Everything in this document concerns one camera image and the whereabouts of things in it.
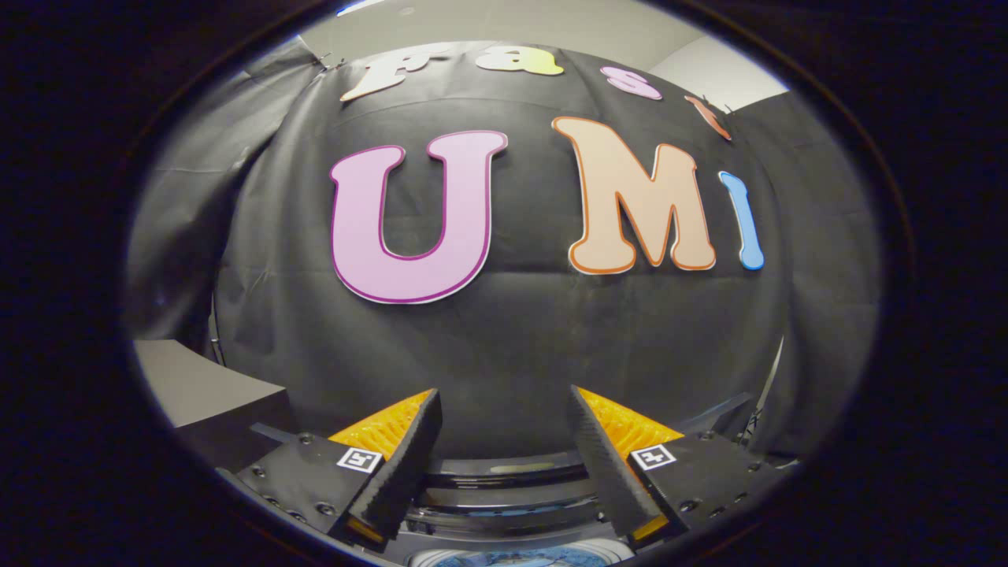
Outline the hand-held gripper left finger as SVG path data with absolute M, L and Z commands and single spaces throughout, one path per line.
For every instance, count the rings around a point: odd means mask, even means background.
M 442 423 L 439 392 L 431 388 L 332 435 L 291 435 L 223 475 L 325 537 L 383 551 L 421 491 Z

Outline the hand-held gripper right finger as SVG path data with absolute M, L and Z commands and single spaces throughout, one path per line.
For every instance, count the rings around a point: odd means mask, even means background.
M 577 385 L 569 430 L 602 513 L 634 549 L 756 509 L 799 470 L 710 430 L 680 433 Z

